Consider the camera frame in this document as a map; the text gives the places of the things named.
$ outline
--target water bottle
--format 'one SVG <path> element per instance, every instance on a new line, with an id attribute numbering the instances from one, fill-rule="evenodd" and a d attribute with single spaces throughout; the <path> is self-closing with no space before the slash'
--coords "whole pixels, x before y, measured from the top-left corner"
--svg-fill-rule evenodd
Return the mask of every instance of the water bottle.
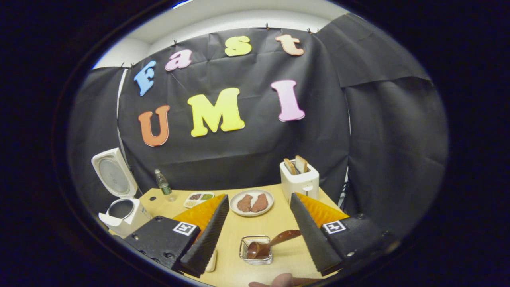
<path id="1" fill-rule="evenodd" d="M 163 192 L 164 195 L 169 195 L 172 193 L 172 189 L 170 188 L 170 186 L 168 185 L 168 181 L 166 180 L 166 178 L 161 174 L 160 170 L 159 169 L 156 169 L 154 171 L 154 173 L 156 174 L 156 183 L 158 183 L 158 186 L 159 188 L 161 188 L 161 191 Z M 175 200 L 175 195 L 170 195 L 168 197 L 168 200 L 169 201 L 174 201 Z"/>

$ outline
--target brown spoon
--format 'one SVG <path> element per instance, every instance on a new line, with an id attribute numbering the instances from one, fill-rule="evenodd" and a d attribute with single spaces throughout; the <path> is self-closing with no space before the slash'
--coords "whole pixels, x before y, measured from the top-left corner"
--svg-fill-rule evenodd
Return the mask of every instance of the brown spoon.
<path id="1" fill-rule="evenodd" d="M 271 246 L 278 243 L 282 243 L 292 238 L 296 238 L 301 235 L 299 230 L 286 230 L 278 234 L 269 243 L 252 242 L 248 246 L 248 259 L 261 259 L 269 256 L 269 249 Z"/>

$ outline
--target table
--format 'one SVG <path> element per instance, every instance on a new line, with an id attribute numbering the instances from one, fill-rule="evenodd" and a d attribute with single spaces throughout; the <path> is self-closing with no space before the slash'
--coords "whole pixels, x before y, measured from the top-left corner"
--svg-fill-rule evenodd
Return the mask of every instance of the table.
<path id="1" fill-rule="evenodd" d="M 239 257 L 239 245 L 244 236 L 267 235 L 273 238 L 282 231 L 299 229 L 281 184 L 229 190 L 174 190 L 172 194 L 176 195 L 176 200 L 173 202 L 169 201 L 168 196 L 164 195 L 160 189 L 152 188 L 140 198 L 140 202 L 153 217 L 172 218 L 187 210 L 183 203 L 193 192 L 228 194 L 230 200 L 238 192 L 255 188 L 266 190 L 273 195 L 272 208 L 263 215 L 251 218 L 242 217 L 229 210 L 216 244 L 218 252 L 216 269 L 213 272 L 205 272 L 200 278 L 187 274 L 185 276 L 214 286 L 240 287 L 248 286 L 248 283 L 252 281 L 270 284 L 277 275 L 282 273 L 292 273 L 295 277 L 307 278 L 326 278 L 333 275 L 334 273 L 323 277 L 317 272 L 303 236 L 272 247 L 273 262 L 269 265 L 250 265 Z M 321 189 L 319 189 L 318 200 L 340 210 Z"/>

